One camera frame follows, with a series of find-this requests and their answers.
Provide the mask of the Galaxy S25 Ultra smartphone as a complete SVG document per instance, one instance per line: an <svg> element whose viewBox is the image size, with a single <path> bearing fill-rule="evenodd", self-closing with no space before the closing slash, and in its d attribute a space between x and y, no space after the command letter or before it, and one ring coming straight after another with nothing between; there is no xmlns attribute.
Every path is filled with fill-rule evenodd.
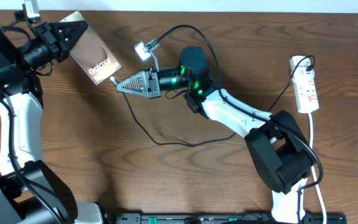
<svg viewBox="0 0 358 224"><path fill-rule="evenodd" d="M93 83L99 85L120 70L122 65L80 11L73 12L60 22L77 21L85 22L88 27L70 54Z"/></svg>

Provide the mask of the white power strip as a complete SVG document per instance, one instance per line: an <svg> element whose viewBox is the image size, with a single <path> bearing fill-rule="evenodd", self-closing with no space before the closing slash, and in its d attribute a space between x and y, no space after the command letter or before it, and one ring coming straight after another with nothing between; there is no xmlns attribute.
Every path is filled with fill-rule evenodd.
<svg viewBox="0 0 358 224"><path fill-rule="evenodd" d="M299 113L308 114L319 109L318 95L314 82L315 71L312 56L293 56L290 59L291 80L294 86Z"/></svg>

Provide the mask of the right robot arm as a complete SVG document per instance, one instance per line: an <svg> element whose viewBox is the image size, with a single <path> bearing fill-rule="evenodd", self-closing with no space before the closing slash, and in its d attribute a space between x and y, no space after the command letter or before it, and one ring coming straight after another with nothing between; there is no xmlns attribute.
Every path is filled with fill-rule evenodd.
<svg viewBox="0 0 358 224"><path fill-rule="evenodd" d="M244 138L257 173L272 190L273 219L284 223L304 220L303 191L316 156L295 119L286 111L272 114L255 109L219 88L209 75L201 47L184 48L177 67L150 67L114 84L121 93L150 99L182 88L192 112Z"/></svg>

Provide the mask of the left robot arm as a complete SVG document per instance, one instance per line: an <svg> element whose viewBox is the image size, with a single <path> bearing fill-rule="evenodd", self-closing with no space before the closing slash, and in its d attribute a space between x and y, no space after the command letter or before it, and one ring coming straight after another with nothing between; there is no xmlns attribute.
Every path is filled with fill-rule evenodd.
<svg viewBox="0 0 358 224"><path fill-rule="evenodd" d="M0 27L0 223L105 223L97 203L75 199L44 162L40 139L42 69L62 62L87 29L84 21L30 26L16 47Z"/></svg>

